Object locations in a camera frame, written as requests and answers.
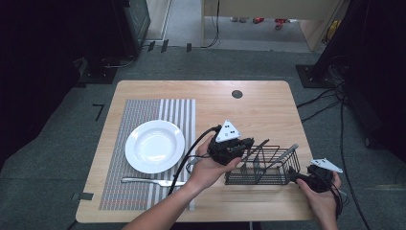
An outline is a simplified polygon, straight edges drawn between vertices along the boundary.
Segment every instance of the shoe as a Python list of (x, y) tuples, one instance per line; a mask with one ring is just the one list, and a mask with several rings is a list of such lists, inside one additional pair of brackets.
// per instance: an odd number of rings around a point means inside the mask
[(239, 22), (245, 23), (245, 22), (247, 22), (247, 19), (248, 19), (248, 17), (241, 17), (241, 18), (239, 19)]

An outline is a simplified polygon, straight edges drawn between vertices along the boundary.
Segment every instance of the dish rack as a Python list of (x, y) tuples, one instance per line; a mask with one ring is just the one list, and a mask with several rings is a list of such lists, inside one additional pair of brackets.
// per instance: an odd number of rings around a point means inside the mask
[(244, 152), (238, 166), (225, 173), (226, 185), (286, 185), (290, 182), (289, 168), (296, 172), (301, 169), (295, 151), (298, 145), (282, 149), (265, 146), (266, 142)]

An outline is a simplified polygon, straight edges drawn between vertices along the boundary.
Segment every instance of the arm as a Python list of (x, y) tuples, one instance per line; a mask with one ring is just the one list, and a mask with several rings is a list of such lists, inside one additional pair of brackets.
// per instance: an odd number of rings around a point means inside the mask
[[(337, 189), (340, 189), (341, 180), (337, 172), (333, 172), (333, 184)], [(301, 179), (296, 182), (307, 197), (308, 203), (316, 216), (316, 221), (320, 228), (323, 230), (336, 230), (338, 229), (337, 220), (335, 217), (336, 203), (331, 191), (324, 193), (316, 193), (312, 191), (308, 185)]]
[[(213, 136), (197, 148), (197, 155), (206, 154), (212, 138)], [(225, 172), (234, 169), (240, 160), (240, 158), (236, 158), (227, 166), (222, 166), (212, 158), (202, 158), (194, 165), (191, 177), (182, 188), (143, 212), (124, 229), (170, 229), (195, 197), (212, 186)]]

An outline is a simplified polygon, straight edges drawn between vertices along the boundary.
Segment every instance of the gray carpet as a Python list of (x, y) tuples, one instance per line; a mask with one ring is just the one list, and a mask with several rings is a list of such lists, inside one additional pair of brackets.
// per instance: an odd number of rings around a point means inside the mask
[[(290, 84), (296, 104), (324, 89), (303, 89), (295, 64), (314, 64), (318, 54), (169, 47), (143, 50), (138, 60), (119, 69), (113, 84), (73, 88), (43, 131), (13, 155), (0, 176), (0, 229), (66, 229), (74, 220), (103, 123), (121, 80), (282, 80)], [(299, 109), (305, 118), (334, 102), (334, 97)], [(99, 107), (105, 104), (98, 121)], [(344, 107), (344, 154), (358, 202), (371, 229), (404, 229), (405, 190), (375, 190), (376, 185), (405, 183), (404, 163), (384, 149), (366, 149), (364, 133), (351, 108)], [(304, 123), (315, 158), (343, 167), (339, 151), (340, 106)], [(342, 190), (350, 195), (343, 179)], [(341, 229), (365, 229), (354, 201), (340, 216)], [(120, 229), (123, 223), (77, 224), (74, 229)], [(270, 221), (263, 229), (317, 229), (313, 221)]]

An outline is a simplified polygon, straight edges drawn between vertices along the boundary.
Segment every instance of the silver fork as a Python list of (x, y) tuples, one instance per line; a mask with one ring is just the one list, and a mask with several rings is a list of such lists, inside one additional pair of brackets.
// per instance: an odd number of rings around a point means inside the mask
[[(170, 185), (172, 185), (171, 180), (144, 179), (144, 178), (136, 178), (136, 177), (124, 177), (124, 178), (122, 178), (122, 183), (128, 183), (128, 182), (154, 183), (154, 184), (160, 185), (161, 187), (170, 187)], [(182, 186), (185, 183), (186, 182), (176, 181), (175, 186)]]

